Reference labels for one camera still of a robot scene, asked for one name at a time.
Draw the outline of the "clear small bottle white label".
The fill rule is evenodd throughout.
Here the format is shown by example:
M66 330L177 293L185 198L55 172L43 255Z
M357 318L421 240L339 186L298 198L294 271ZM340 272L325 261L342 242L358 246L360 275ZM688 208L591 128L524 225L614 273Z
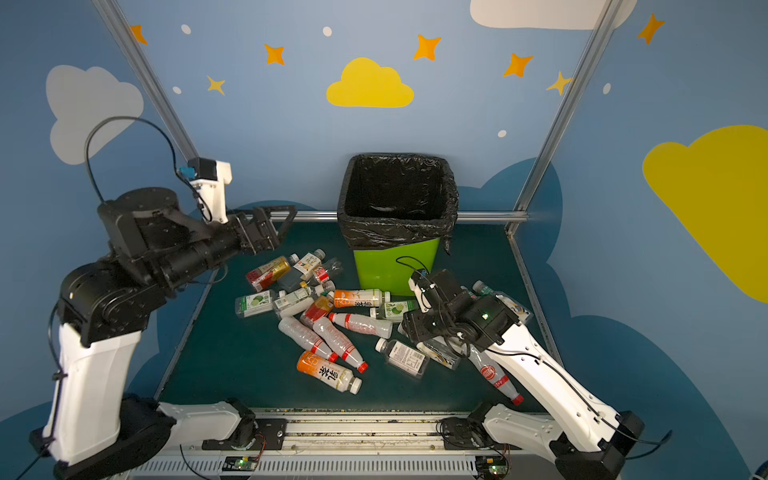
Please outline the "clear small bottle white label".
M429 359L420 351L398 340L379 338L375 349L385 357L388 365L416 379L423 377L429 363Z

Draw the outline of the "white bottle red cap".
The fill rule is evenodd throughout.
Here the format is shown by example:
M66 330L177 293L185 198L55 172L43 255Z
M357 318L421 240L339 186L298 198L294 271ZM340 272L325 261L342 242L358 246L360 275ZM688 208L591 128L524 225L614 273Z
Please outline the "white bottle red cap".
M283 316L278 323L278 329L305 351L311 352L333 363L337 361L338 355L328 346L328 344L317 333L302 324L293 316Z
M360 314L330 313L329 320L346 330L389 339L393 331L393 323Z
M342 333L328 317L321 317L313 323L313 330L340 356L359 373L365 373L368 364L352 341Z

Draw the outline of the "orange juice bottle front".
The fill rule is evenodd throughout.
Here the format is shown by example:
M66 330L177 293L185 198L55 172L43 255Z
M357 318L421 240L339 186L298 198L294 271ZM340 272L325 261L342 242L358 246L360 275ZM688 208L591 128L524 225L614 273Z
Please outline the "orange juice bottle front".
M298 362L297 370L320 380L325 385L339 392L350 392L357 395L362 386L362 380L343 366L335 364L311 352L304 352Z

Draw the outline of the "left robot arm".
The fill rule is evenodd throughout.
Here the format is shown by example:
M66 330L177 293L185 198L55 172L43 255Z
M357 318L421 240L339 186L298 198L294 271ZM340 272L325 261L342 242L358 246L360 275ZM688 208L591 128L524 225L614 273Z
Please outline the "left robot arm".
M282 206L279 223L268 206L206 223L184 214L174 191L147 187L103 202L97 212L110 251L62 282L51 314L60 322L55 395L49 420L31 433L31 444L54 459L58 479L105 479L170 445L263 445L255 417L239 401L178 406L129 394L125 385L152 313L234 256L279 247L296 208Z

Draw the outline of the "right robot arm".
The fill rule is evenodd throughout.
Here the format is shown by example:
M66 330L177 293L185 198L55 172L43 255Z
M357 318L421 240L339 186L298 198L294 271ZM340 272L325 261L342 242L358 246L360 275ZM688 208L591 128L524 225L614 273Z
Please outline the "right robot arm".
M475 411L485 432L553 463L565 479L615 479L639 442L643 421L618 412L577 382L533 337L522 305L447 270L416 270L408 281L419 307L401 322L414 343L442 338L461 354L487 355L544 408L525 414L502 404Z

